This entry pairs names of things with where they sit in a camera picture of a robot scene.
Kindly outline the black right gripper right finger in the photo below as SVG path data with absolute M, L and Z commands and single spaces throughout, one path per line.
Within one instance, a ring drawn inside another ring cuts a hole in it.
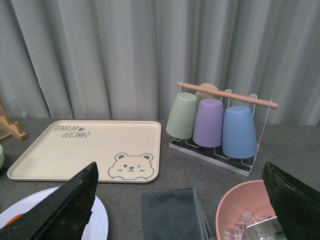
M 288 240 L 320 238 L 320 193 L 266 162 L 262 179 L 270 204 Z

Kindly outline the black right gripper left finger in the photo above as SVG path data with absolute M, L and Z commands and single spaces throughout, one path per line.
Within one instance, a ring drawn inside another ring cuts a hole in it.
M 0 230 L 2 240 L 80 240 L 92 215 L 98 167 L 90 163 Z

